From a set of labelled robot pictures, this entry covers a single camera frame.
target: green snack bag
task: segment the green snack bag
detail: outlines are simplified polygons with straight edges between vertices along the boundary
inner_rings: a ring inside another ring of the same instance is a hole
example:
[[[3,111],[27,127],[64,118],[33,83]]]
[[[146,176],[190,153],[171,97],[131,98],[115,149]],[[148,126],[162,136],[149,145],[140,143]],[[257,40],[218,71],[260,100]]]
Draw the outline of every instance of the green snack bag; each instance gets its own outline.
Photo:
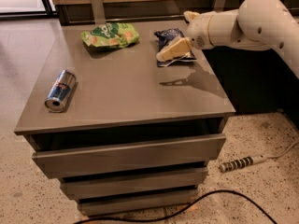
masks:
[[[91,32],[81,33],[88,47],[99,50],[122,49],[138,41],[139,33],[130,23],[106,23]]]

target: can lid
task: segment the can lid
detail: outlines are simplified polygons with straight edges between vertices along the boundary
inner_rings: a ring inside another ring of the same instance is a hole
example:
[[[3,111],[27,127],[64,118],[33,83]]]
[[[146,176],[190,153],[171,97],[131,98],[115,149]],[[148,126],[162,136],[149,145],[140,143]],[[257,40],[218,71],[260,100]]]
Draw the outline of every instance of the can lid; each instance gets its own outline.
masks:
[[[64,111],[64,103],[55,97],[50,97],[45,100],[45,106],[52,112]]]

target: wooden table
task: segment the wooden table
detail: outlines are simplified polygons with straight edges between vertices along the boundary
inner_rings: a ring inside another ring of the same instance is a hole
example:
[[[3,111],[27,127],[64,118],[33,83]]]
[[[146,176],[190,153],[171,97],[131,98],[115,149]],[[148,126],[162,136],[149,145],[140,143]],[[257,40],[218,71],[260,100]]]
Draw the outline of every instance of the wooden table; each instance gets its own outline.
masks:
[[[134,26],[137,44],[101,53],[80,38],[94,25],[58,31],[15,129],[36,151],[36,165],[87,216],[190,202],[235,112],[200,50],[194,63],[157,67],[153,33],[184,32],[184,21]],[[65,68],[78,85],[67,110],[51,113],[44,100]]]

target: aluminum can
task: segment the aluminum can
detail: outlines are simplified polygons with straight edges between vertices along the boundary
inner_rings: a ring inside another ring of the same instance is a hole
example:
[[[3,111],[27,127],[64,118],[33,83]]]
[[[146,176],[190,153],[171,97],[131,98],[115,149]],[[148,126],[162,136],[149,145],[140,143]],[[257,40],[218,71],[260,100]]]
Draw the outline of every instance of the aluminum can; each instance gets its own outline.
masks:
[[[68,70],[63,70],[57,77],[47,99],[45,100],[46,108],[51,112],[63,112],[75,84],[75,74]]]

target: terrazzo floor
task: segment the terrazzo floor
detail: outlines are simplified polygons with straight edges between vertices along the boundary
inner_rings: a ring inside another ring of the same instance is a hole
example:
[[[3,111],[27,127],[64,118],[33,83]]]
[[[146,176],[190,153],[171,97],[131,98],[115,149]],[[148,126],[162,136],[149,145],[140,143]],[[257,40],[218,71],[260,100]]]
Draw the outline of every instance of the terrazzo floor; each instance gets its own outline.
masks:
[[[74,223],[82,219],[76,203],[48,180],[31,161],[33,150],[14,134],[22,109],[53,44],[57,20],[0,23],[0,223]],[[298,131],[282,113],[229,118],[227,140],[217,160],[208,165],[199,196],[217,189],[239,191],[259,204],[277,223],[299,223],[299,145],[276,160],[222,174],[224,161],[248,155],[278,154],[298,140]],[[183,206],[129,212],[116,217],[164,217]],[[120,223],[94,221],[93,223]],[[206,197],[165,224],[271,223],[245,199],[218,193]]]

